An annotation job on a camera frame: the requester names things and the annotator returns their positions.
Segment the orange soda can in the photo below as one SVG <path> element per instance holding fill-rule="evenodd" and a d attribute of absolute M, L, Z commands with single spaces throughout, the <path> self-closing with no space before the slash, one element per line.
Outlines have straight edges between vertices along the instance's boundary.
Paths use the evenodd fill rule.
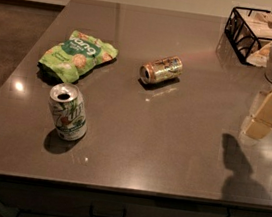
<path fill-rule="evenodd" d="M 182 65 L 182 61 L 176 56 L 148 62 L 139 69 L 139 77 L 146 85 L 154 85 L 177 78 L 183 72 Z"/>

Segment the green white 7up can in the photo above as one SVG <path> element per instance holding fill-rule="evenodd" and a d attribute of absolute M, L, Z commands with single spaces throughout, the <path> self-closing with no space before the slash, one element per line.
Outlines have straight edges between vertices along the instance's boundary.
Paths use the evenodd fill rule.
<path fill-rule="evenodd" d="M 49 108 L 62 140 L 82 138 L 87 130 L 84 99 L 73 84 L 57 84 L 49 92 Z"/>

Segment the white napkins stack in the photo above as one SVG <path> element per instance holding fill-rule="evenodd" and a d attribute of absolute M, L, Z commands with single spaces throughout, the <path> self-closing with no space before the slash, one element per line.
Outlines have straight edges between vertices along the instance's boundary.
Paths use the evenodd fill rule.
<path fill-rule="evenodd" d="M 245 25 L 235 40 L 237 49 L 247 64 L 265 67 L 272 45 L 272 13 L 254 11 L 247 15 L 240 13 Z"/>

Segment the green snack chip bag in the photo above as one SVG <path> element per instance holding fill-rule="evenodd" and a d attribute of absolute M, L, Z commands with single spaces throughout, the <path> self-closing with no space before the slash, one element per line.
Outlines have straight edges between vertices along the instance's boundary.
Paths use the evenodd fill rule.
<path fill-rule="evenodd" d="M 110 43 L 74 30 L 65 42 L 45 52 L 38 64 L 52 77 L 75 83 L 96 66 L 114 60 L 118 53 Z"/>

